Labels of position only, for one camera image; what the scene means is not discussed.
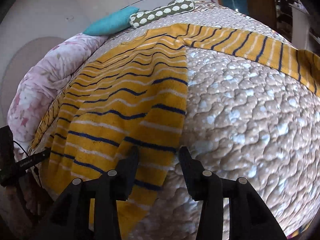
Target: black cable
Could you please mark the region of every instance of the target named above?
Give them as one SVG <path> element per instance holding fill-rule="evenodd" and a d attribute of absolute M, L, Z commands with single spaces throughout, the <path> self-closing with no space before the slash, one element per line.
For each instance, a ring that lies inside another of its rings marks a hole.
<path fill-rule="evenodd" d="M 22 149 L 22 151 L 29 157 L 28 153 L 25 151 L 25 149 L 22 148 L 22 146 L 19 143 L 17 143 L 16 141 L 13 141 L 13 142 L 16 143 Z M 33 167 L 34 167 L 33 169 L 34 173 L 38 176 L 40 187 L 43 188 L 41 184 L 40 176 L 39 176 L 39 169 L 36 166 L 33 166 Z"/>
<path fill-rule="evenodd" d="M 39 176 L 39 169 L 38 167 L 34 166 L 34 169 L 33 169 L 34 173 L 38 176 L 38 180 L 39 180 L 39 184 L 40 184 L 40 187 L 42 187 L 42 184 L 41 184 L 41 181 L 40 181 L 40 176 Z"/>
<path fill-rule="evenodd" d="M 20 148 L 21 148 L 21 150 L 29 157 L 29 155 L 28 155 L 28 153 L 26 152 L 26 150 L 25 149 L 23 149 L 22 148 L 22 146 L 19 144 L 19 143 L 17 143 L 16 141 L 13 141 L 15 144 L 17 144 Z"/>

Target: black mount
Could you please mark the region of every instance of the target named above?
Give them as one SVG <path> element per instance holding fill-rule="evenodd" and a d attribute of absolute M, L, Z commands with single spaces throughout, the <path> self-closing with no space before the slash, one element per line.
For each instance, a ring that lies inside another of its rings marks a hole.
<path fill-rule="evenodd" d="M 138 167 L 138 148 L 98 179 L 74 179 L 54 202 L 33 240 L 120 240 L 116 200 L 126 201 Z M 95 199 L 94 232 L 89 230 L 90 199 Z"/>
<path fill-rule="evenodd" d="M 229 198 L 229 240 L 286 240 L 278 222 L 245 178 L 221 179 L 181 147 L 179 160 L 192 199 L 203 200 L 196 240 L 222 239 L 223 198 Z"/>

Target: yellow striped towel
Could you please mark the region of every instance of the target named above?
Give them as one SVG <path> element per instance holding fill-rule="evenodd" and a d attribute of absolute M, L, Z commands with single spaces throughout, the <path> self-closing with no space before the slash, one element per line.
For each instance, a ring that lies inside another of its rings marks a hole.
<path fill-rule="evenodd" d="M 185 45 L 259 62 L 320 93 L 318 56 L 231 28 L 175 24 L 148 30 L 87 64 L 44 116 L 32 148 L 57 117 L 41 173 L 60 193 L 75 177 L 95 179 L 113 169 L 138 145 L 135 186 L 129 201 L 118 203 L 122 237 L 152 206 L 179 146 L 188 92 Z"/>

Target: navy blue stripe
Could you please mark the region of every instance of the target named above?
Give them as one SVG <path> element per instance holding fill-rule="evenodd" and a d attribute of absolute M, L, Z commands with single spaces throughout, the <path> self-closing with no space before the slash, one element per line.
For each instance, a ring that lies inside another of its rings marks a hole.
<path fill-rule="evenodd" d="M 72 131 L 72 130 L 68 131 L 68 133 L 76 135 L 76 136 L 80 136 L 80 137 L 85 137 L 85 138 L 90 139 L 92 141 L 104 142 L 104 143 L 108 143 L 108 144 L 111 144 L 113 146 L 119 147 L 119 143 L 117 143 L 117 142 L 115 142 L 113 140 L 110 140 L 110 139 L 103 138 L 103 137 L 95 137 L 95 136 L 92 136 L 92 135 L 87 134 L 87 133 L 76 132 L 76 131 Z"/>
<path fill-rule="evenodd" d="M 90 163 L 84 163 L 84 162 L 80 162 L 78 160 L 75 159 L 74 156 L 71 156 L 71 155 L 68 155 L 68 154 L 61 154 L 61 153 L 58 153 L 58 152 L 55 152 L 55 151 L 51 151 L 53 154 L 56 154 L 58 156 L 61 156 L 61 157 L 66 157 L 68 159 L 71 159 L 73 160 L 73 162 L 79 166 L 83 166 L 83 167 L 87 167 L 87 168 L 90 168 L 90 169 L 93 169 L 101 174 L 104 174 L 105 171 L 90 164 Z M 134 184 L 139 186 L 139 187 L 143 187 L 143 188 L 146 188 L 148 190 L 153 190 L 153 191 L 160 191 L 162 188 L 160 186 L 157 186 L 157 185 L 154 185 L 154 184 L 150 184 L 150 183 L 147 183 L 147 182 L 143 182 L 141 180 L 137 180 L 135 179 L 134 180 Z"/>
<path fill-rule="evenodd" d="M 176 152 L 176 149 L 174 147 L 168 147 L 168 146 L 162 146 L 162 145 L 158 145 L 158 144 L 153 144 L 153 143 L 147 143 L 147 142 L 143 142 L 137 139 L 134 139 L 132 137 L 126 136 L 124 138 L 124 141 L 136 144 L 138 146 L 141 147 L 145 147 L 145 148 L 151 148 L 154 150 L 159 150 L 159 151 L 165 151 L 165 152 Z"/>
<path fill-rule="evenodd" d="M 283 54 L 283 43 L 281 44 L 281 50 L 280 50 L 280 59 L 279 59 L 279 71 L 281 71 L 282 68 L 282 54 Z"/>
<path fill-rule="evenodd" d="M 106 90 L 106 89 L 109 89 L 109 88 L 111 88 L 112 86 L 109 86 L 109 87 L 107 87 L 107 88 L 97 88 L 96 90 L 94 90 L 94 91 L 97 91 L 97 90 Z"/>
<path fill-rule="evenodd" d="M 64 117 L 59 117 L 59 119 L 64 120 L 64 121 L 66 121 L 66 122 L 68 122 L 68 123 L 71 123 L 71 121 L 69 121 L 68 119 L 66 119 L 66 118 L 64 118 Z"/>
<path fill-rule="evenodd" d="M 154 185 L 154 184 L 150 184 L 147 182 L 143 182 L 141 180 L 134 180 L 135 185 L 139 186 L 139 187 L 143 187 L 146 188 L 148 190 L 153 190 L 153 191 L 160 191 L 162 189 L 162 187 Z"/>
<path fill-rule="evenodd" d="M 90 78 L 95 78 L 95 77 L 97 77 L 97 76 L 95 76 L 95 77 L 94 77 L 94 76 L 90 76 L 90 75 L 87 75 L 87 74 L 85 74 L 85 73 L 80 73 L 79 76 L 80 76 L 80 75 L 84 75 L 84 76 L 90 77 Z"/>
<path fill-rule="evenodd" d="M 80 166 L 84 166 L 84 167 L 93 169 L 93 170 L 95 170 L 95 171 L 97 171 L 97 172 L 100 172 L 101 174 L 104 173 L 104 170 L 102 170 L 102 169 L 100 169 L 100 168 L 98 168 L 98 167 L 96 167 L 96 166 L 94 166 L 94 165 L 92 165 L 92 164 L 90 164 L 90 163 L 83 163 L 83 162 L 80 162 L 80 161 L 77 161 L 77 160 L 74 160 L 73 162 L 74 162 L 75 164 L 80 165 Z"/>
<path fill-rule="evenodd" d="M 198 36 L 198 35 L 200 34 L 200 32 L 201 32 L 202 28 L 203 28 L 203 26 L 201 26 L 201 27 L 200 27 L 198 34 L 196 34 L 196 35 L 194 35 L 194 36 L 189 37 L 189 39 L 191 39 L 191 38 L 194 38 L 194 37 Z"/>
<path fill-rule="evenodd" d="M 116 77 L 117 75 L 119 75 L 119 73 L 118 73 L 118 74 L 115 74 L 115 75 L 112 75 L 112 76 L 103 77 L 103 78 L 101 78 L 100 80 L 98 80 L 97 82 L 91 83 L 91 84 L 89 84 L 89 85 L 83 85 L 83 84 L 80 84 L 79 82 L 74 82 L 72 85 L 77 84 L 77 85 L 79 85 L 79 86 L 81 86 L 81 87 L 88 87 L 88 86 L 92 86 L 92 85 L 98 84 L 101 80 L 104 80 L 104 79 L 106 79 L 106 78 Z"/>
<path fill-rule="evenodd" d="M 169 57 L 169 56 L 167 56 L 166 54 L 164 54 L 164 53 L 162 53 L 162 52 L 159 52 L 159 51 L 157 51 L 157 52 L 155 52 L 155 53 L 152 53 L 152 54 L 150 54 L 150 55 L 148 55 L 148 54 L 143 54 L 143 53 L 138 53 L 137 55 L 135 55 L 130 61 L 128 61 L 128 62 L 126 62 L 126 63 L 124 63 L 123 65 L 121 65 L 121 66 L 119 66 L 119 67 L 117 67 L 117 68 L 121 68 L 121 67 L 123 67 L 123 66 L 125 66 L 125 65 L 127 65 L 127 64 L 129 64 L 129 63 L 131 63 L 138 55 L 143 55 L 143 56 L 152 56 L 153 57 L 153 55 L 155 55 L 155 54 L 157 54 L 157 53 L 161 53 L 161 54 L 163 54 L 163 55 L 165 55 L 167 58 L 177 58 L 177 57 L 186 57 L 186 55 L 180 55 L 180 56 L 175 56 L 175 57 Z M 97 68 L 97 67 L 93 67 L 93 66 L 86 66 L 86 67 L 92 67 L 92 68 L 95 68 L 95 69 L 99 69 L 99 70 L 101 70 L 101 69 L 104 69 L 104 68 L 107 68 L 107 67 L 110 67 L 110 66 L 112 66 L 113 64 L 116 64 L 116 63 L 118 63 L 119 61 L 121 61 L 121 60 L 123 60 L 123 59 L 126 59 L 126 58 L 129 58 L 130 56 L 128 56 L 128 57 L 125 57 L 125 58 L 122 58 L 122 59 L 120 59 L 120 60 L 118 60 L 118 61 L 116 61 L 115 63 L 112 63 L 112 64 L 110 64 L 110 65 L 108 65 L 108 66 L 105 66 L 105 67 L 103 67 L 103 68 Z"/>
<path fill-rule="evenodd" d="M 159 84 L 159 83 L 161 83 L 161 82 L 163 82 L 163 81 L 166 81 L 166 80 L 175 80 L 175 81 L 178 81 L 178 82 L 180 82 L 180 83 L 182 83 L 182 84 L 185 84 L 186 86 L 188 85 L 188 83 L 185 82 L 184 80 L 179 79 L 179 78 L 175 78 L 175 77 L 166 77 L 166 78 L 156 79 L 156 80 L 152 83 L 152 85 L 154 85 L 154 84 Z"/>
<path fill-rule="evenodd" d="M 209 37 L 207 37 L 207 38 L 205 38 L 205 39 L 203 39 L 203 40 L 201 40 L 201 41 L 199 41 L 199 42 L 203 42 L 203 41 L 205 41 L 205 40 L 207 40 L 207 39 L 210 39 L 211 37 L 213 37 L 213 36 L 216 34 L 216 31 L 217 31 L 217 30 L 221 30 L 221 29 L 222 29 L 222 28 L 215 29 L 215 30 L 213 31 L 213 33 L 212 33 L 211 36 L 209 36 Z"/>
<path fill-rule="evenodd" d="M 165 44 L 163 44 L 163 43 L 157 43 L 156 45 L 163 45 L 163 46 L 165 46 L 165 47 L 167 47 L 167 48 L 169 48 L 169 49 L 172 49 L 172 50 L 180 50 L 180 49 L 182 49 L 182 48 L 184 48 L 185 46 L 184 45 L 182 45 L 181 47 L 179 47 L 179 48 L 177 48 L 177 49 L 173 49 L 173 48 L 170 48 L 169 46 L 167 46 L 167 45 L 165 45 Z"/>
<path fill-rule="evenodd" d="M 148 66 L 148 65 L 150 65 L 150 63 L 151 62 L 148 62 L 148 63 L 146 63 L 146 64 L 143 64 L 143 63 L 141 63 L 141 62 L 138 62 L 138 61 L 132 61 L 131 63 L 137 63 L 137 64 L 139 64 L 139 65 L 141 65 L 141 66 Z"/>
<path fill-rule="evenodd" d="M 236 53 L 238 52 L 238 50 L 240 50 L 240 49 L 245 45 L 245 43 L 248 41 L 249 36 L 250 36 L 251 33 L 252 33 L 252 32 L 249 32 L 248 35 L 247 35 L 247 37 L 245 38 L 244 42 L 242 42 L 242 44 L 240 45 L 240 47 L 237 48 L 237 49 L 235 49 L 235 50 L 233 51 L 233 53 L 232 53 L 233 56 L 235 56 Z"/>
<path fill-rule="evenodd" d="M 106 90 L 106 89 L 109 89 L 109 88 L 111 88 L 112 86 L 109 86 L 109 87 L 106 87 L 106 88 L 97 88 L 97 89 L 95 89 L 95 90 L 93 90 L 93 91 L 97 91 L 97 90 Z M 71 93 L 71 92 L 67 92 L 67 94 L 70 94 L 70 95 L 73 95 L 73 96 L 75 96 L 75 97 L 88 97 L 88 96 L 91 96 L 92 94 L 87 94 L 87 95 L 76 95 L 76 94 L 74 94 L 74 93 Z"/>
<path fill-rule="evenodd" d="M 105 114 L 116 114 L 118 115 L 120 118 L 124 119 L 124 120 L 132 120 L 132 119 L 137 119 L 137 118 L 143 118 L 147 115 L 147 113 L 141 113 L 141 114 L 134 114 L 134 115 L 130 115 L 130 116 L 126 116 L 126 115 L 123 115 L 121 114 L 120 112 L 116 111 L 116 110 L 109 110 L 107 112 L 103 112 L 103 113 L 99 113 L 99 112 L 86 112 L 86 113 L 83 113 L 83 114 L 96 114 L 96 115 L 105 115 Z"/>
<path fill-rule="evenodd" d="M 175 38 L 178 38 L 179 36 L 186 36 L 186 35 L 188 34 L 189 28 L 190 28 L 190 24 L 188 24 L 188 28 L 187 28 L 186 34 L 184 34 L 184 35 L 178 35 L 178 36 L 175 37 Z M 121 53 L 119 53 L 119 54 L 117 54 L 117 55 L 114 55 L 112 58 L 109 58 L 109 59 L 107 59 L 107 60 L 104 61 L 104 62 L 100 62 L 100 61 L 98 61 L 98 60 L 95 60 L 95 61 L 93 61 L 93 62 L 99 62 L 99 63 L 103 64 L 103 63 L 106 63 L 108 60 L 113 59 L 114 57 L 117 57 L 117 56 L 119 56 L 119 55 L 125 54 L 126 52 L 129 52 L 129 51 L 132 51 L 132 50 L 135 50 L 135 49 L 136 49 L 136 47 L 133 48 L 133 49 L 128 49 L 128 50 L 126 50 L 125 52 L 121 52 Z"/>
<path fill-rule="evenodd" d="M 72 107 L 74 107 L 74 108 L 76 108 L 76 109 L 79 109 L 79 107 L 78 107 L 78 106 L 75 106 L 75 105 L 73 105 L 73 104 L 69 104 L 69 103 L 62 103 L 62 105 L 61 105 L 61 106 L 63 106 L 63 105 L 65 105 L 65 106 L 72 106 Z"/>
<path fill-rule="evenodd" d="M 167 63 L 164 63 L 164 62 L 157 62 L 154 65 L 154 67 L 153 67 L 153 69 L 152 69 L 150 74 L 143 75 L 143 74 L 136 74 L 136 73 L 133 73 L 133 72 L 128 72 L 128 73 L 123 74 L 122 76 L 117 77 L 116 79 L 122 78 L 122 77 L 124 77 L 126 75 L 131 75 L 131 76 L 135 76 L 135 77 L 151 77 L 153 72 L 155 71 L 156 66 L 159 65 L 159 64 L 164 64 L 164 65 L 167 65 L 168 67 L 175 67 L 175 66 L 170 66 L 170 65 L 168 65 Z"/>
<path fill-rule="evenodd" d="M 228 36 L 227 38 L 225 38 L 223 41 L 220 41 L 220 42 L 218 42 L 217 44 L 213 45 L 213 46 L 211 47 L 211 50 L 214 50 L 214 47 L 215 47 L 215 46 L 218 46 L 218 45 L 224 43 L 226 40 L 228 40 L 228 39 L 231 37 L 231 35 L 232 35 L 234 32 L 236 32 L 236 31 L 237 31 L 237 30 L 232 31 L 232 32 L 229 34 L 229 36 Z"/>
<path fill-rule="evenodd" d="M 53 150 L 51 150 L 51 152 L 52 152 L 53 154 L 59 155 L 59 156 L 61 156 L 61 157 L 66 157 L 66 158 L 71 159 L 71 160 L 74 160 L 74 159 L 76 158 L 76 157 L 74 157 L 74 156 L 72 156 L 72 155 L 58 153 L 58 152 L 55 152 L 55 151 L 53 151 Z"/>
<path fill-rule="evenodd" d="M 299 57 L 298 57 L 298 50 L 296 50 L 296 57 L 297 57 L 297 62 L 298 62 L 298 81 L 301 81 L 301 74 L 300 74 L 300 63 L 299 63 Z"/>
<path fill-rule="evenodd" d="M 167 33 L 162 33 L 162 34 L 153 36 L 153 37 L 151 37 L 151 38 L 147 38 L 145 41 L 150 40 L 150 39 L 153 39 L 153 38 L 156 38 L 156 37 L 164 36 L 164 35 L 166 35 L 166 34 L 167 34 Z"/>
<path fill-rule="evenodd" d="M 175 107 L 172 107 L 172 106 L 166 106 L 166 105 L 163 105 L 163 104 L 156 104 L 156 105 L 152 106 L 152 108 L 159 108 L 159 109 L 163 109 L 163 110 L 167 110 L 167 111 L 170 111 L 170 112 L 183 114 L 183 115 L 186 114 L 185 111 L 183 111 L 183 110 L 181 110 L 179 108 L 175 108 Z"/>
<path fill-rule="evenodd" d="M 57 135 L 57 136 L 59 136 L 60 138 L 62 138 L 62 139 L 67 139 L 66 137 L 64 137 L 64 136 L 62 136 L 61 134 L 59 134 L 59 133 L 55 133 L 54 135 Z"/>
<path fill-rule="evenodd" d="M 313 82 L 314 82 L 314 86 L 315 86 L 315 94 L 317 93 L 317 86 L 316 86 L 316 80 L 313 79 Z"/>
<path fill-rule="evenodd" d="M 260 59 L 260 57 L 261 57 L 261 55 L 263 54 L 264 48 L 265 48 L 265 46 L 266 46 L 267 38 L 268 38 L 267 36 L 264 38 L 261 51 L 260 51 L 260 53 L 258 54 L 258 56 L 256 57 L 255 62 L 258 62 L 259 59 Z"/>
<path fill-rule="evenodd" d="M 135 95 L 135 96 L 141 96 L 141 95 L 143 95 L 143 94 L 145 94 L 145 93 L 147 92 L 147 91 L 145 90 L 145 91 L 143 91 L 143 92 L 138 93 L 138 92 L 135 92 L 135 91 L 133 91 L 133 90 L 131 90 L 131 89 L 129 89 L 129 88 L 120 88 L 120 89 L 118 89 L 117 91 L 111 93 L 107 98 L 98 99 L 98 100 L 95 100 L 95 101 L 84 101 L 84 103 L 105 102 L 105 101 L 107 101 L 111 96 L 113 96 L 114 94 L 116 94 L 116 93 L 118 93 L 118 92 L 120 92 L 120 91 L 126 91 L 126 92 L 129 92 L 130 94 Z"/>

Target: pillow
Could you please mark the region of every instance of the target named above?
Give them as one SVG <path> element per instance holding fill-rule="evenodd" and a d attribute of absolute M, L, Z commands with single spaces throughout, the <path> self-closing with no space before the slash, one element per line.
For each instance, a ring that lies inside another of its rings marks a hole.
<path fill-rule="evenodd" d="M 128 6 L 91 24 L 83 33 L 90 36 L 105 36 L 130 27 L 130 15 L 139 8 Z"/>
<path fill-rule="evenodd" d="M 173 0 L 167 6 L 158 7 L 152 11 L 139 11 L 130 15 L 130 25 L 137 29 L 160 18 L 190 12 L 194 7 L 193 0 Z"/>

